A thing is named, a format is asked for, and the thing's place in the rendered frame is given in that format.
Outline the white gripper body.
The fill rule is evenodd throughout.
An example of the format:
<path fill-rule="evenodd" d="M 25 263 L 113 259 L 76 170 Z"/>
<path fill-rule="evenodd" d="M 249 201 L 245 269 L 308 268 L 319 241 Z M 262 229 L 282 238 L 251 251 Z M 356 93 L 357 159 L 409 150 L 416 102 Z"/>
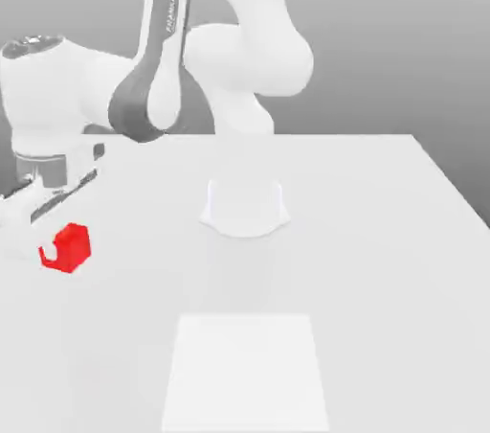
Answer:
<path fill-rule="evenodd" d="M 0 195 L 0 238 L 31 227 L 69 196 L 95 180 L 98 173 L 99 170 L 93 168 L 74 184 L 61 188 L 45 188 L 38 170 L 26 174 L 20 186 L 8 195 Z"/>

